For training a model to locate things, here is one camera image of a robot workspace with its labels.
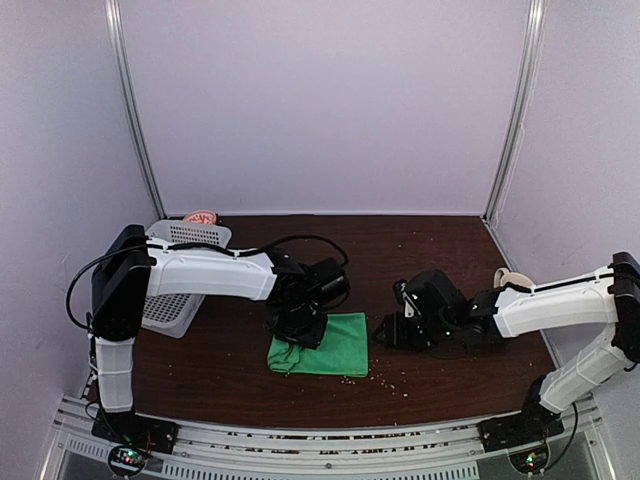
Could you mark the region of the green microfiber towel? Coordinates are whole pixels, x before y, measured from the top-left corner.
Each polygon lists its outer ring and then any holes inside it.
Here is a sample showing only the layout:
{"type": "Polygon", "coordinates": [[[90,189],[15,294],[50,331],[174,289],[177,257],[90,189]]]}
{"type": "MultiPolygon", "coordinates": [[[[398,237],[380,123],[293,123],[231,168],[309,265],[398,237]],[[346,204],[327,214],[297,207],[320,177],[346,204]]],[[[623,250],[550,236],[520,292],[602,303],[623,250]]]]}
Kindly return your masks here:
{"type": "Polygon", "coordinates": [[[325,335],[316,349],[273,338],[267,366],[281,374],[366,377],[369,373],[366,315],[329,315],[325,335]]]}

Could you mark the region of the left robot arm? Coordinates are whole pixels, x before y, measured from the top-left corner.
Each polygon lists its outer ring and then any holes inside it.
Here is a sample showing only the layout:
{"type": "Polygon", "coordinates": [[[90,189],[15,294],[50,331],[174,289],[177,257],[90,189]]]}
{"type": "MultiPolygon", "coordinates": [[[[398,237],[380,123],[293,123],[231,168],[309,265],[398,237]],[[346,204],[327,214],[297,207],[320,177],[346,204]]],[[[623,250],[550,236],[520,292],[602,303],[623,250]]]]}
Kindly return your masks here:
{"type": "Polygon", "coordinates": [[[316,349],[327,326],[316,279],[280,242],[237,250],[171,243],[147,236],[140,225],[125,227],[92,274],[90,330],[106,429],[123,444],[144,433],[142,419],[132,413],[133,350],[147,299],[200,295],[262,302],[272,317],[272,335],[316,349]]]}

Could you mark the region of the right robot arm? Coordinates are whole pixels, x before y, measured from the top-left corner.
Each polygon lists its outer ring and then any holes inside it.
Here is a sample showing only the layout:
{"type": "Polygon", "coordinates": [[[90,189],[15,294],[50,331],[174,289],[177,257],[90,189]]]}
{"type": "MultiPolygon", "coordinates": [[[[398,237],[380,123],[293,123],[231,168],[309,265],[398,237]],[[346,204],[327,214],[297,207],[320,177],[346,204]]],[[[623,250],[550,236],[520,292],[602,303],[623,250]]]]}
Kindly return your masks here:
{"type": "Polygon", "coordinates": [[[530,386],[513,419],[519,440],[535,440],[574,401],[639,362],[639,263],[628,252],[574,278],[523,286],[507,281],[467,298],[441,270],[399,280],[401,311],[383,318],[374,342],[426,352],[445,341],[485,345],[533,331],[600,324],[601,333],[562,367],[530,386]]]}

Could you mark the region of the white perforated plastic basket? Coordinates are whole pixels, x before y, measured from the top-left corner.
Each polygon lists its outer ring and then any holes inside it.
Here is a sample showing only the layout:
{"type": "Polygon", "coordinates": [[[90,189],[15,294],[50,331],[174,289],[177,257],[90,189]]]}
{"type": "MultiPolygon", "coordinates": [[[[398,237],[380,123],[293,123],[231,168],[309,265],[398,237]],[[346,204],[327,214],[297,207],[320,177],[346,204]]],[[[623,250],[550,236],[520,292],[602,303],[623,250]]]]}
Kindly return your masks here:
{"type": "MultiPolygon", "coordinates": [[[[206,243],[227,247],[232,231],[225,226],[190,223],[182,220],[160,220],[146,234],[165,243],[206,243]]],[[[156,295],[144,302],[142,327],[172,338],[182,338],[202,305],[205,296],[193,288],[162,283],[156,295]]]]}

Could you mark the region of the white coral pattern mug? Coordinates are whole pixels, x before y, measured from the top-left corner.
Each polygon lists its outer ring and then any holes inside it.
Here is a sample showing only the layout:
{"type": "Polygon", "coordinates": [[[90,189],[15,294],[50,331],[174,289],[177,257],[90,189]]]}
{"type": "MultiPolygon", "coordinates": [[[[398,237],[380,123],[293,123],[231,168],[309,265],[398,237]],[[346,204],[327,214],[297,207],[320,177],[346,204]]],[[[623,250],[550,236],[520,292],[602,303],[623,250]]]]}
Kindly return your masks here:
{"type": "Polygon", "coordinates": [[[526,275],[511,271],[508,268],[497,269],[493,277],[493,287],[504,287],[507,284],[530,288],[534,285],[534,282],[526,275]]]}

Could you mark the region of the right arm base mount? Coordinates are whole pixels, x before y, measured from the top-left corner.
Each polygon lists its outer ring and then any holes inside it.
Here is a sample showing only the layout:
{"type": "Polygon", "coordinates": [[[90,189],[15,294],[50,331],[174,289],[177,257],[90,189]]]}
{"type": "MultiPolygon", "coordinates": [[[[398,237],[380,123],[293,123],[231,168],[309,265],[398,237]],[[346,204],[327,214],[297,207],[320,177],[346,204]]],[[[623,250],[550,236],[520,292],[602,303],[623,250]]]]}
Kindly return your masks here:
{"type": "Polygon", "coordinates": [[[518,473],[542,474],[551,466],[549,439],[564,432],[560,414],[541,404],[533,389],[526,394],[518,413],[493,417],[478,424],[486,453],[513,450],[511,465],[518,473]]]}

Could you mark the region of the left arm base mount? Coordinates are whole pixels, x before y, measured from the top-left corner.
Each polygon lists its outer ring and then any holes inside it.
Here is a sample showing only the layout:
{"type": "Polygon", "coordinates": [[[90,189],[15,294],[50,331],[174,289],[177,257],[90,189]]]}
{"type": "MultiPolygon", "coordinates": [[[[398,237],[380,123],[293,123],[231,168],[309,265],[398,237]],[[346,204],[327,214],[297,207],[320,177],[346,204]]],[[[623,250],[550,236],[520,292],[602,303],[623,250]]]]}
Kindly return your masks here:
{"type": "Polygon", "coordinates": [[[171,454],[179,425],[168,420],[137,414],[134,410],[106,412],[99,407],[92,426],[94,437],[113,444],[107,454],[107,467],[117,477],[139,475],[155,454],[171,454]]]}

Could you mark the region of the right aluminium frame post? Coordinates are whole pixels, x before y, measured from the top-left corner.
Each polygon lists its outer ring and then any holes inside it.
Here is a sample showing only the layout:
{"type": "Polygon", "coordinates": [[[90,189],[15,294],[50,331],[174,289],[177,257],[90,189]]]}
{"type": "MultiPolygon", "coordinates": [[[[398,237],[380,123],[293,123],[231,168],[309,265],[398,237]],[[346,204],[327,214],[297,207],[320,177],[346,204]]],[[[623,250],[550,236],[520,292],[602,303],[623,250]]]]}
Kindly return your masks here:
{"type": "Polygon", "coordinates": [[[511,112],[498,167],[483,215],[483,219],[488,225],[493,225],[497,222],[502,202],[510,184],[510,175],[517,156],[523,121],[538,69],[546,4],[547,2],[543,0],[531,0],[529,2],[523,49],[511,112]]]}

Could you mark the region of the aluminium frame post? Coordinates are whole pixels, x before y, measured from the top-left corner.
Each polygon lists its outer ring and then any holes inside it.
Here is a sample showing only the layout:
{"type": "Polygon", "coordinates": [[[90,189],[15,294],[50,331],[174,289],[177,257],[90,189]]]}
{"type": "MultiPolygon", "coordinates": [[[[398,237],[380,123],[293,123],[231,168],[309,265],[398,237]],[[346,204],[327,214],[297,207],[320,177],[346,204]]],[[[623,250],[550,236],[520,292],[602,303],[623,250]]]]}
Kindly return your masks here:
{"type": "Polygon", "coordinates": [[[488,225],[493,225],[497,222],[502,202],[510,184],[510,175],[517,156],[523,121],[538,69],[546,4],[547,2],[543,0],[531,0],[529,2],[523,49],[511,112],[498,167],[483,215],[483,219],[488,225]]]}
{"type": "Polygon", "coordinates": [[[161,199],[136,101],[122,24],[121,5],[117,0],[106,0],[104,7],[135,157],[155,215],[158,220],[164,220],[167,219],[167,212],[161,199]]]}

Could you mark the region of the left aluminium frame post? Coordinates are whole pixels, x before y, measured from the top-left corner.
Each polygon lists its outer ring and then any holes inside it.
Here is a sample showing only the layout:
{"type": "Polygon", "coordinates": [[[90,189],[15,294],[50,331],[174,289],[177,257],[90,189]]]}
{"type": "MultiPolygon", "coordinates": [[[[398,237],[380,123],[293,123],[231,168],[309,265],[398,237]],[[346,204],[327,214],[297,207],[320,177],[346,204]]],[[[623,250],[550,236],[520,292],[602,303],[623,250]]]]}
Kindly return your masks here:
{"type": "Polygon", "coordinates": [[[167,219],[167,212],[161,199],[136,101],[122,24],[121,5],[117,0],[106,0],[104,7],[135,157],[155,215],[158,220],[164,220],[167,219]]]}

